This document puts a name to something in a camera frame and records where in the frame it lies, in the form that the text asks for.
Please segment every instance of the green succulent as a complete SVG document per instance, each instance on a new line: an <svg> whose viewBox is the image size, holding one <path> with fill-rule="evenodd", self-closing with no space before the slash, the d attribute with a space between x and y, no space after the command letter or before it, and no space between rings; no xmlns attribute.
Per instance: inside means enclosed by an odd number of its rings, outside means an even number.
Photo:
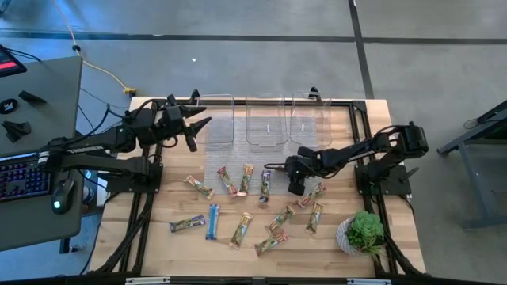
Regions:
<svg viewBox="0 0 507 285"><path fill-rule="evenodd" d="M356 213L347 230L349 244L362 253L378 254L383 247L380 217L366 211Z"/></svg>

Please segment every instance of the candy bar wrapper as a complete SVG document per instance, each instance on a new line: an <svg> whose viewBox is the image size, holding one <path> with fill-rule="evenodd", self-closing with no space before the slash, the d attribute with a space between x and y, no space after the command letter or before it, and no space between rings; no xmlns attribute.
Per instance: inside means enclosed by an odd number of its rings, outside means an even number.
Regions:
<svg viewBox="0 0 507 285"><path fill-rule="evenodd" d="M286 234L283 230L275 233L267 240L261 242L260 244L255 245L255 252L257 256L260 256L263 252L268 251L269 249L274 248L276 245L281 243L282 241L287 241L289 239L288 234Z"/></svg>
<svg viewBox="0 0 507 285"><path fill-rule="evenodd" d="M207 240L211 241L216 240L216 225L219 221L219 210L220 205L218 204L209 205L208 231L206 232Z"/></svg>
<svg viewBox="0 0 507 285"><path fill-rule="evenodd" d="M183 181L189 182L197 191L199 191L208 200L211 200L213 195L215 195L215 191L213 189L204 186L204 184L202 184L196 178L192 177L192 175L188 175Z"/></svg>
<svg viewBox="0 0 507 285"><path fill-rule="evenodd" d="M171 229L171 233L176 233L179 230L184 230L191 228L193 226L202 226L206 224L206 220L203 215L198 215L193 218L187 218L185 220L179 222L170 222L169 226Z"/></svg>
<svg viewBox="0 0 507 285"><path fill-rule="evenodd" d="M267 225L266 229L268 230L268 233L273 234L285 221L291 218L294 214L294 209L292 209L290 206L286 206L286 208L281 213L279 213L278 216L269 225Z"/></svg>
<svg viewBox="0 0 507 285"><path fill-rule="evenodd" d="M239 221L238 228L234 232L231 242L229 242L229 246L232 246L235 249L239 249L239 247L241 246L241 241L245 236L246 229L248 228L248 225L250 224L253 218L254 218L253 215L243 213L243 215L241 216L241 220Z"/></svg>
<svg viewBox="0 0 507 285"><path fill-rule="evenodd" d="M232 181L229 178L229 174L227 174L225 166L219 169L217 173L220 175L220 177L222 177L223 183L225 184L225 187L227 187L227 190L229 191L229 195L231 195L231 198L236 197L238 194L238 189L232 184Z"/></svg>
<svg viewBox="0 0 507 285"><path fill-rule="evenodd" d="M317 233L317 225L320 221L320 214L324 211L324 206L319 203L314 203L314 209L310 215L310 221L308 221L308 226L305 229L307 234L313 235Z"/></svg>
<svg viewBox="0 0 507 285"><path fill-rule="evenodd" d="M304 196L303 198L297 200L294 202L294 204L297 204L301 208L305 208L308 206L312 201L315 201L318 197L324 195L324 192L326 190L326 186L322 182L318 183L318 187L313 189L308 195Z"/></svg>
<svg viewBox="0 0 507 285"><path fill-rule="evenodd" d="M269 187L271 180L271 170L262 170L261 173L262 178L262 186L261 186L261 197L259 197L259 201L262 203L266 203L269 200Z"/></svg>
<svg viewBox="0 0 507 285"><path fill-rule="evenodd" d="M250 186L250 178L252 177L252 173L254 172L254 165L243 166L243 178L241 179L241 184L239 185L238 196L246 196L248 195L248 187Z"/></svg>

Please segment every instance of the concrete floor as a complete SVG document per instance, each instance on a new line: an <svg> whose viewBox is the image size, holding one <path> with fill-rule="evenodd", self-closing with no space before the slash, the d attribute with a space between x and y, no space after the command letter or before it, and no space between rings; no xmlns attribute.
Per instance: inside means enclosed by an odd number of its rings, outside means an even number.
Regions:
<svg viewBox="0 0 507 285"><path fill-rule="evenodd" d="M138 34L353 36L346 0L63 1L76 31ZM363 36L507 38L507 2L500 0L356 0ZM0 18L0 32L65 32L48 0L16 0ZM3 38L2 44L53 59L73 55L69 40ZM338 98L364 98L354 43L80 40L86 57L118 74L140 95L291 93L317 86ZM435 149L464 132L475 118L505 100L505 45L366 44L375 98L387 99L392 120L425 128L431 151L407 161L421 248L428 273L505 283L507 226L465 233L477 213L458 155ZM109 77L85 68L82 86L116 105L128 105ZM94 124L104 105L82 94ZM78 130L90 129L79 115ZM84 265L98 218L83 222L72 244L86 251L58 254L49 242L0 253L0 280L76 274ZM44 266L35 262L44 256Z"/></svg>

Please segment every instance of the clear plastic bin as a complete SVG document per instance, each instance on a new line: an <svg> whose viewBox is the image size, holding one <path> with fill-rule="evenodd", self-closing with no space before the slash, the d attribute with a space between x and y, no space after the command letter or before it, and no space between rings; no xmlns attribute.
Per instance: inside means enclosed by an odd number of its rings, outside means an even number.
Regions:
<svg viewBox="0 0 507 285"><path fill-rule="evenodd" d="M292 95L289 127L291 143L319 150L329 146L331 137L331 99L318 92Z"/></svg>
<svg viewBox="0 0 507 285"><path fill-rule="evenodd" d="M197 134L197 143L206 150L229 150L234 141L234 98L230 94L202 94L195 106L206 111L187 119L188 123L211 117L212 120Z"/></svg>
<svg viewBox="0 0 507 285"><path fill-rule="evenodd" d="M253 152L280 151L288 141L285 98L259 93L246 98L246 141Z"/></svg>

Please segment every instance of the backlit keyboard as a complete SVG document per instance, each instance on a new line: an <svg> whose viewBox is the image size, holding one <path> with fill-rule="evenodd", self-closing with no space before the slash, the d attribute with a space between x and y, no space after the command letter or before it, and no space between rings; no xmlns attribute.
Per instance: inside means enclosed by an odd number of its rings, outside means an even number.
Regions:
<svg viewBox="0 0 507 285"><path fill-rule="evenodd" d="M36 154L0 158L0 202L46 195L50 175L37 168Z"/></svg>

